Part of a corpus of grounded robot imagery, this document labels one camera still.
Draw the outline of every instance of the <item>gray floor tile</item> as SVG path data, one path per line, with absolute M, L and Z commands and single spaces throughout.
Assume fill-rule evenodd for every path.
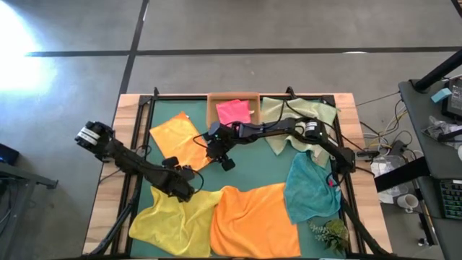
M 0 2 L 1 50 L 128 50 L 141 0 Z
M 89 120 L 112 123 L 125 64 L 122 57 L 0 61 L 0 143 L 21 153 L 21 168 L 59 180 L 56 190 L 34 193 L 13 259 L 82 252 L 102 163 L 74 137 Z
M 152 0 L 140 49 L 459 46 L 435 0 Z
M 398 91 L 451 53 L 137 57 L 128 92 L 353 92 L 358 103 Z

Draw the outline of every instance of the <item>pink cloth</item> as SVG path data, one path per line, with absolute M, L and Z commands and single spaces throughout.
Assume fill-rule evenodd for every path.
M 234 121 L 250 123 L 248 100 L 231 100 L 217 104 L 217 112 L 219 122 L 224 125 Z

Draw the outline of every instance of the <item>green leaves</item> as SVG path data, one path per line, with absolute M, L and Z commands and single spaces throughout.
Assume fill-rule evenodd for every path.
M 329 248 L 336 254 L 348 248 L 349 234 L 348 229 L 341 220 L 330 220 L 324 226 L 318 227 L 313 221 L 308 221 L 308 227 L 313 231 L 317 241 L 324 242 L 326 249 Z

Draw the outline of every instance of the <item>blue object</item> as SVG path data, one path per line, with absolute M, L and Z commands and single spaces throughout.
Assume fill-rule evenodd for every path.
M 292 224 L 338 212 L 340 188 L 327 185 L 326 177 L 330 172 L 329 162 L 324 169 L 304 152 L 295 155 L 284 189 L 284 200 Z
M 452 95 L 453 93 L 446 87 L 446 88 L 443 88 L 442 90 L 436 92 L 436 94 L 434 94 L 432 96 L 432 101 L 434 103 L 438 103 L 440 102 L 441 100 L 449 97 L 450 95 Z

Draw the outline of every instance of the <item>towel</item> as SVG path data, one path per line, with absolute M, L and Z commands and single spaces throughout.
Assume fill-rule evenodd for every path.
M 151 187 L 154 206 L 131 224 L 129 235 L 175 256 L 209 257 L 210 226 L 221 191 L 199 191 L 187 203 Z
M 210 230 L 215 253 L 257 259 L 300 256 L 297 226 L 284 206 L 284 183 L 242 192 L 225 186 Z
M 250 123 L 248 100 L 231 100 L 216 104 L 219 122 L 228 125 L 231 122 Z
M 300 112 L 303 115 L 317 118 L 324 123 L 332 125 L 334 122 L 335 116 L 337 114 L 337 109 L 329 105 L 317 102 L 310 102 L 303 100 L 301 98 L 295 100 L 287 101 L 291 108 L 294 108 L 296 111 Z M 263 98 L 261 105 L 261 120 L 263 122 L 276 121 L 281 113 L 282 100 L 276 100 L 268 97 Z M 299 118 L 300 115 L 292 111 L 286 105 L 284 105 L 284 110 L 282 114 L 282 119 L 284 118 Z M 305 128 L 304 123 L 299 123 L 301 127 Z M 326 131 L 329 133 L 330 127 L 326 126 Z M 311 158 L 316 164 L 325 167 L 329 159 L 329 154 L 321 148 L 319 145 L 305 144 L 296 140 L 293 136 L 289 134 L 283 134 L 279 136 L 270 136 L 266 137 L 266 141 L 276 155 L 279 155 L 284 147 L 286 146 L 287 140 L 290 141 L 292 146 L 304 152 L 307 150 L 313 151 L 311 153 Z
M 284 189 L 284 200 L 292 224 L 314 216 L 328 217 L 338 212 L 340 188 L 327 185 L 326 177 L 330 172 L 330 163 L 324 169 L 316 165 L 305 152 L 295 155 Z
M 206 149 L 193 141 L 199 133 L 183 111 L 149 132 L 165 158 L 176 156 L 180 165 L 190 165 L 194 170 L 209 164 Z M 206 146 L 201 137 L 196 142 Z

